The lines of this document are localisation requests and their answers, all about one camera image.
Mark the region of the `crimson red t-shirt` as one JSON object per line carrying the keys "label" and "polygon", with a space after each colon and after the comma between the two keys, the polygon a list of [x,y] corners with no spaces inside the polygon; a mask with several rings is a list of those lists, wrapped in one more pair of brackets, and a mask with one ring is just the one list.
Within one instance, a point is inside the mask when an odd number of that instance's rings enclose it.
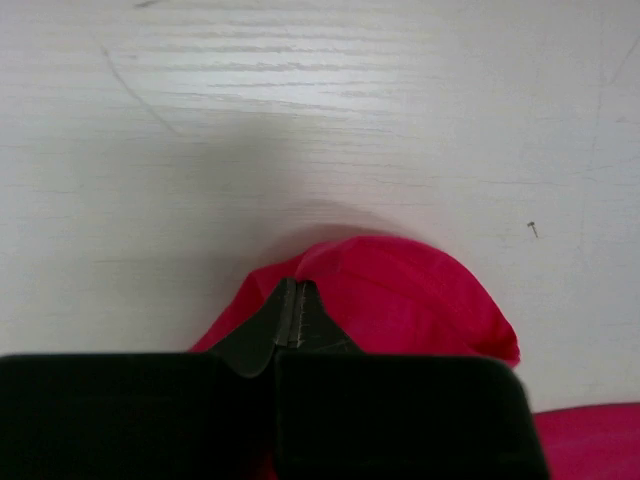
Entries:
{"label": "crimson red t-shirt", "polygon": [[[329,316],[367,353],[488,356],[511,368],[520,362],[511,324],[455,258],[411,239],[367,235],[318,243],[251,271],[193,351],[208,350],[247,321],[284,278],[314,282]],[[534,422],[552,478],[638,478],[638,403],[542,412]]]}

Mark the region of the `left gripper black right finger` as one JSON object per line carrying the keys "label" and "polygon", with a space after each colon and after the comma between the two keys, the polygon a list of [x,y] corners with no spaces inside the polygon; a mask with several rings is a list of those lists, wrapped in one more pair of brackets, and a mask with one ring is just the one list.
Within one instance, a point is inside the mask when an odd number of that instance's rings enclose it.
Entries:
{"label": "left gripper black right finger", "polygon": [[525,391],[486,357],[374,355],[292,284],[274,358],[281,479],[546,479]]}

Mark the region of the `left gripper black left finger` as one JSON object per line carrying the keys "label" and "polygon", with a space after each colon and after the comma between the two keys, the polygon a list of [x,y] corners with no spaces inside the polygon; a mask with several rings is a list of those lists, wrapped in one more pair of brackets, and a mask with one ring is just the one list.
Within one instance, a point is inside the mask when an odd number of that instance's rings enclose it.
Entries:
{"label": "left gripper black left finger", "polygon": [[5,479],[270,479],[277,336],[296,283],[203,353],[1,360]]}

